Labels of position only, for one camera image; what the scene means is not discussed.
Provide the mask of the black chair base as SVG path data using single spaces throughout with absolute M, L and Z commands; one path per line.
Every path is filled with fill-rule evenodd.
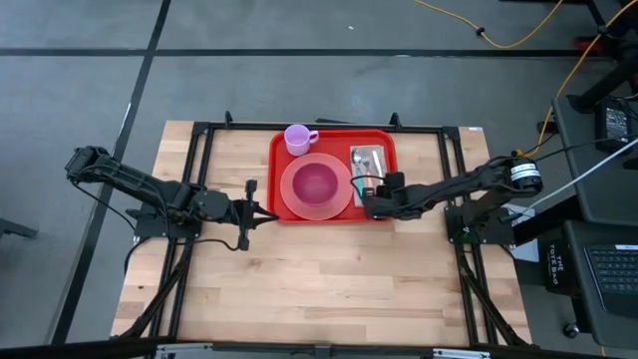
M 616 62 L 615 67 L 597 83 L 581 95 L 568 95 L 571 107 L 579 113 L 588 113 L 605 97 L 608 97 L 620 85 L 627 82 L 638 97 L 638 1 L 620 14 L 608 25 L 599 11 L 596 0 L 574 0 L 584 4 L 596 24 L 597 36 L 580 37 L 577 45 L 591 47 L 589 53 L 608 57 Z

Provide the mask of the grey stand foot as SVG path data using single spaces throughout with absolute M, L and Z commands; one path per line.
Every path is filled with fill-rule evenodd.
M 0 238 L 5 234 L 15 234 L 27 239 L 35 239 L 38 231 L 28 226 L 0 218 Z

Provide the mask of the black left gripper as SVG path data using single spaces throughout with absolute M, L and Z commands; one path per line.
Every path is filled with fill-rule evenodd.
M 239 228 L 238 241 L 234 251 L 247 251 L 249 248 L 248 231 L 252 228 L 254 205 L 253 196 L 256 189 L 257 181 L 255 179 L 249 179 L 245 184 L 245 199 L 237 199 L 233 202 L 236 225 Z M 258 204 L 256 204 L 255 212 L 269 217 L 278 217 L 276 213 L 264 209 Z M 255 221 L 255 228 L 261 224 L 277 220 L 277 218 L 259 218 Z

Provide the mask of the red plastic tray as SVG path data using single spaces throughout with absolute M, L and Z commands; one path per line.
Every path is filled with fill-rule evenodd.
M 394 172 L 397 169 L 394 142 L 390 135 L 379 130 L 321 131 L 318 143 L 312 145 L 310 152 L 306 155 L 321 153 L 334 156 L 346 166 L 351 173 L 351 177 L 353 171 L 350 167 L 350 151 L 357 146 L 378 146 L 383 153 L 385 170 Z M 269 150 L 267 210 L 276 213 L 279 216 L 278 221 L 280 223 L 309 224 L 314 222 L 338 224 L 365 222 L 367 220 L 364 209 L 357 204 L 359 198 L 353 187 L 353 199 L 348 206 L 339 215 L 328 220 L 307 220 L 290 211 L 283 202 L 279 186 L 284 170 L 296 159 L 287 152 L 284 136 L 282 134 L 274 136 Z

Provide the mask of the magenta bowl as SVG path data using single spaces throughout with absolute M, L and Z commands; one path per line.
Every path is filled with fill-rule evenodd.
M 338 189 L 338 178 L 328 166 L 312 163 L 302 166 L 293 176 L 293 191 L 303 203 L 319 206 L 329 202 Z

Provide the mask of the silver metal bracket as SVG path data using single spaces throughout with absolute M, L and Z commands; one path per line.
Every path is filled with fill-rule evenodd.
M 434 348 L 432 359 L 491 359 L 491 356 L 483 351 Z
M 156 348 L 153 359 L 175 359 L 178 354 L 190 354 L 195 352 L 211 352 L 214 349 L 212 343 L 173 343 L 162 344 Z

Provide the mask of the black tote bag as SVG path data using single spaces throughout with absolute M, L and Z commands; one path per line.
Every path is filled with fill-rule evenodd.
M 573 296 L 578 292 L 568 244 L 562 239 L 544 242 L 539 249 L 542 281 L 548 292 Z

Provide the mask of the black laptop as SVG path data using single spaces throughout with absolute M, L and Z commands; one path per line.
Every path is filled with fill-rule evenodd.
M 638 320 L 638 244 L 595 244 L 584 248 L 604 309 Z

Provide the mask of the knife with yellow handle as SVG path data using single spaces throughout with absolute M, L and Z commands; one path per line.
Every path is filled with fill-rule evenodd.
M 381 185 L 384 183 L 384 177 L 386 174 L 384 162 L 383 162 L 383 153 L 381 148 L 372 149 L 373 163 L 376 169 L 377 185 Z

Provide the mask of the pink round plate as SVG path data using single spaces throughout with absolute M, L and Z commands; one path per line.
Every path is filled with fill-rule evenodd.
M 292 186 L 294 174 L 304 165 L 319 163 L 330 167 L 338 178 L 338 189 L 335 196 L 327 203 L 311 206 L 301 202 L 295 195 Z M 295 215 L 313 221 L 323 221 L 339 215 L 353 199 L 350 185 L 350 171 L 336 157 L 313 153 L 294 160 L 283 172 L 280 180 L 280 194 L 284 204 Z

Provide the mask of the lilac plastic cup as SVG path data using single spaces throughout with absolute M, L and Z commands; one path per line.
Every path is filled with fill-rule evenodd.
M 310 146 L 319 140 L 319 133 L 299 124 L 291 125 L 284 131 L 287 152 L 293 157 L 301 157 L 310 151 Z

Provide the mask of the black power adapter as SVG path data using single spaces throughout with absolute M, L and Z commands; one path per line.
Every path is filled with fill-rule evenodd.
M 638 113 L 622 98 L 602 99 L 594 111 L 595 148 L 612 154 L 629 144 L 635 136 Z

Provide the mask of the dark grey desk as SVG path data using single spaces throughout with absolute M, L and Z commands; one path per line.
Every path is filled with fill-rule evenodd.
M 552 101 L 555 121 L 578 201 L 580 219 L 564 226 L 576 265 L 585 317 L 594 341 L 607 348 L 638 350 L 638 320 L 607 312 L 596 290 L 584 248 L 638 244 L 638 170 L 623 164 L 638 158 L 638 138 L 626 155 L 595 148 L 594 114 L 575 111 L 566 97 Z

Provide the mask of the spoon with teal handle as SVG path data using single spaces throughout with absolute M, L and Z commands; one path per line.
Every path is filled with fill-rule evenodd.
M 358 150 L 358 149 L 354 150 L 351 153 L 351 160 L 352 160 L 352 165 L 353 165 L 353 169 L 354 169 L 354 175 L 356 177 L 363 177 L 364 173 L 365 173 L 362 170 L 362 158 L 363 158 L 363 155 L 368 155 L 368 154 L 363 152 L 362 150 Z

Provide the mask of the white paper sheet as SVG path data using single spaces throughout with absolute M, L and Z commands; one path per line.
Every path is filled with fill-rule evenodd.
M 512 227 L 515 227 L 516 225 L 524 221 L 532 219 L 535 216 L 534 209 L 525 211 L 524 207 L 520 205 L 508 203 L 508 204 L 505 204 L 503 207 L 506 208 L 508 213 L 511 215 L 518 214 L 519 212 L 523 212 L 523 216 L 518 217 L 511 223 Z M 507 247 L 507 250 L 514 259 L 528 261 L 528 262 L 535 262 L 535 263 L 539 262 L 538 241 L 536 238 L 534 238 L 530 242 L 526 242 L 525 244 L 521 244 L 521 245 L 511 244 Z

